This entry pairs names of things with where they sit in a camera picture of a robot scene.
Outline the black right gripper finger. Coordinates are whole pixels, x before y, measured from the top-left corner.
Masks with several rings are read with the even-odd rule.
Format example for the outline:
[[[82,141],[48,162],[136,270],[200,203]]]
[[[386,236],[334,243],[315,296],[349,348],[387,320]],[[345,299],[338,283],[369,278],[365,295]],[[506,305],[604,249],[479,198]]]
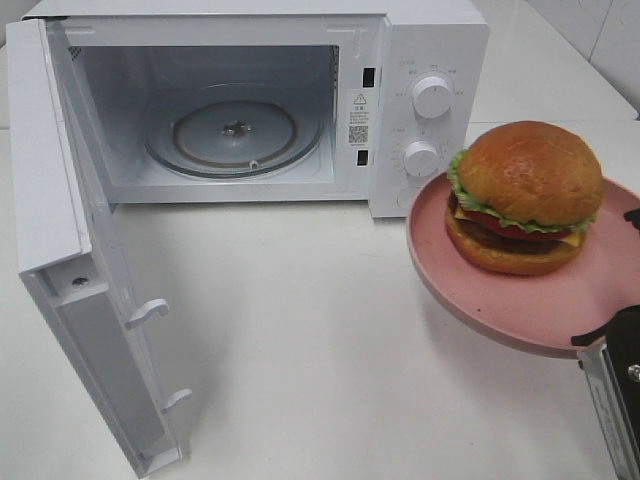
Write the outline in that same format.
[[[605,335],[606,327],[599,327],[591,332],[572,336],[570,341],[572,346],[590,346]]]
[[[623,218],[630,223],[638,232],[640,232],[640,209],[633,209],[625,212]]]

